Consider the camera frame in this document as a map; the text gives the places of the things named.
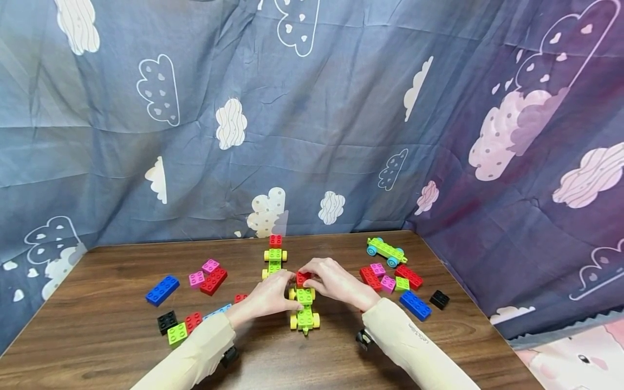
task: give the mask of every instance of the yellow wheel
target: yellow wheel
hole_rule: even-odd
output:
[[[295,330],[297,328],[297,315],[291,314],[290,316],[290,330]]]

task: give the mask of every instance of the beige sleeve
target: beige sleeve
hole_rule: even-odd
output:
[[[207,318],[131,390],[190,390],[215,372],[235,336],[225,314]]]
[[[479,389],[391,300],[382,298],[362,319],[375,343],[422,390]]]

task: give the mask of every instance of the fabric backdrop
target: fabric backdrop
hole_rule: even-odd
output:
[[[0,0],[0,351],[89,248],[270,233],[412,228],[509,339],[610,318],[620,7]]]

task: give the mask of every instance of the right hand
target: right hand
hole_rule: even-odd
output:
[[[363,312],[381,299],[369,285],[357,280],[332,258],[313,258],[299,272],[310,272],[320,279],[308,279],[303,283],[304,287],[314,288],[321,295],[349,303]]]

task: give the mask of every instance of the wooden table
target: wooden table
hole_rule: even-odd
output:
[[[328,256],[359,278],[361,267],[384,260],[366,254],[368,236],[380,236],[404,249],[409,267],[424,279],[417,291],[422,299],[428,301],[436,290],[451,298],[444,311],[431,305],[431,317],[414,322],[481,388],[541,389],[441,262],[411,232],[286,237],[285,268],[296,270],[314,256]],[[268,239],[241,239],[90,251],[0,359],[0,389],[130,388],[170,351],[156,317],[171,309],[178,320],[193,311],[210,313],[232,302],[235,294],[250,292],[261,279],[267,248]],[[209,257],[228,270],[228,278],[212,297],[188,286],[188,274]],[[178,290],[159,308],[146,303],[145,294],[169,273],[180,280]],[[390,299],[398,301],[399,293]],[[363,327],[357,310],[322,296],[313,307],[321,315],[320,329],[305,338],[289,329],[286,313],[258,319],[237,337],[240,359],[228,369],[219,367],[196,388],[416,388],[379,348],[365,353],[355,343],[354,336]]]

